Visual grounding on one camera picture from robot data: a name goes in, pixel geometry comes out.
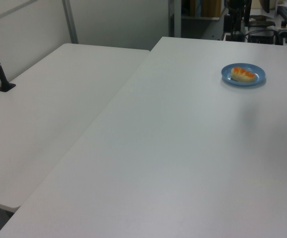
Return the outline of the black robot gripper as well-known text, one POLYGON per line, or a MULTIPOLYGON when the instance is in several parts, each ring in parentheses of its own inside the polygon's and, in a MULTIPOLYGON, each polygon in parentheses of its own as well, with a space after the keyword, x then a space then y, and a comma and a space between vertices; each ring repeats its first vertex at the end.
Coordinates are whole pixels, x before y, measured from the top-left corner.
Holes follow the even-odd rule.
POLYGON ((224 32, 240 32, 242 16, 245 8, 244 0, 227 0, 226 7, 228 8, 228 13, 224 16, 223 21, 223 31, 224 32))

